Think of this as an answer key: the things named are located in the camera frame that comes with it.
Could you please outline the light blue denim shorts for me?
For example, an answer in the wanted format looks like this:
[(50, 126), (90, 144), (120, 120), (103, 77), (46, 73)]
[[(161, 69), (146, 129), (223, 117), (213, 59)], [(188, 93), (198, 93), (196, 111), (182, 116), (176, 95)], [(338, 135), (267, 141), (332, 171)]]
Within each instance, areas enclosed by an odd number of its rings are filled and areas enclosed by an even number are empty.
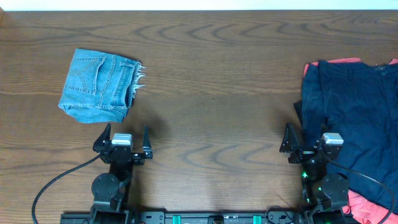
[(140, 61), (76, 49), (58, 107), (80, 123), (121, 123), (142, 87)]

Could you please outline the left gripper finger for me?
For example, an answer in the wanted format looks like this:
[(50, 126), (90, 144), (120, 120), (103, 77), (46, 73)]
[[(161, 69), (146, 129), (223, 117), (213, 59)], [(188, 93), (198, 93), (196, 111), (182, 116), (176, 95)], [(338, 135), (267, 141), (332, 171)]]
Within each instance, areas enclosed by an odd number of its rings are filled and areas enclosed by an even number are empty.
[(110, 134), (111, 134), (111, 124), (108, 123), (104, 131), (99, 135), (97, 140), (94, 142), (93, 149), (104, 149), (108, 144), (110, 144), (111, 143)]
[(151, 143), (150, 143), (150, 140), (149, 140), (149, 127), (148, 127), (148, 125), (144, 126), (142, 148), (143, 148), (143, 151), (144, 151), (144, 157), (146, 159), (152, 159), (153, 158), (153, 153), (152, 153), (152, 146), (151, 146)]

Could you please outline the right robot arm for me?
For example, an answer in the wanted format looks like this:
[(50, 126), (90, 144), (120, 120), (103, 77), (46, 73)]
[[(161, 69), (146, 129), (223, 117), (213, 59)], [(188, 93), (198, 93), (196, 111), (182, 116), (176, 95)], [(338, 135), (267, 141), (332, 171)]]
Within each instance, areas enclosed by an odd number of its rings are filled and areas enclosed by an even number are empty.
[(288, 153), (290, 164), (301, 166), (303, 199), (307, 203), (291, 216), (292, 223), (344, 223), (342, 208), (348, 204), (349, 181), (343, 174), (329, 173), (326, 165), (338, 157), (343, 139), (324, 133), (314, 146), (305, 146), (294, 127), (285, 125), (279, 151)]

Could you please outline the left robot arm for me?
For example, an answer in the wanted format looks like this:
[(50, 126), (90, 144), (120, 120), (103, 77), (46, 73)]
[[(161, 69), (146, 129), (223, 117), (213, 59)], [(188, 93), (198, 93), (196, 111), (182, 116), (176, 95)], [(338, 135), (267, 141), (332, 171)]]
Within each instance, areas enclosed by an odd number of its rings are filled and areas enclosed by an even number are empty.
[(90, 223), (139, 223), (139, 214), (127, 205), (134, 166), (152, 159), (149, 128), (144, 126), (142, 152), (132, 151), (132, 135), (111, 135), (107, 124), (93, 144), (99, 158), (109, 165), (109, 171), (95, 178), (91, 185), (94, 196)]

